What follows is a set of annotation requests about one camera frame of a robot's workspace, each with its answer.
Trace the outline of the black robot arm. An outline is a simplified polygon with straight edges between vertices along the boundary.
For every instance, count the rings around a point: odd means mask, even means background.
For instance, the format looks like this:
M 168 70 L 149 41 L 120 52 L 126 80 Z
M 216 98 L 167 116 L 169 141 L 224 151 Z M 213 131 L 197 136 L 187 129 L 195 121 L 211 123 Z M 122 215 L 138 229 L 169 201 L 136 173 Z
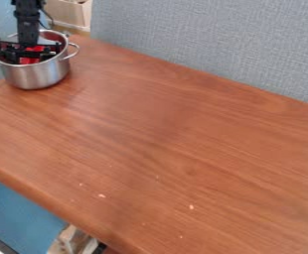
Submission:
M 63 43 L 41 35 L 41 13 L 46 0 L 11 0 L 18 22 L 17 39 L 0 39 L 0 61 L 7 64 L 38 64 L 62 51 Z

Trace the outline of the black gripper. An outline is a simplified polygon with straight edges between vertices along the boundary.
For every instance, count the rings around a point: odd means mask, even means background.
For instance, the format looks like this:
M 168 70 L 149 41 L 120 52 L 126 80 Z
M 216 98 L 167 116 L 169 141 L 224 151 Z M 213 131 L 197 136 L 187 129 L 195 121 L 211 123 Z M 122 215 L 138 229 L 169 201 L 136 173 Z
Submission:
M 45 46 L 49 60 L 62 51 L 63 44 L 41 36 L 39 19 L 41 13 L 14 12 L 18 20 L 18 37 L 0 39 L 0 61 L 6 64 L 17 64 L 19 57 L 23 57 L 27 48 Z

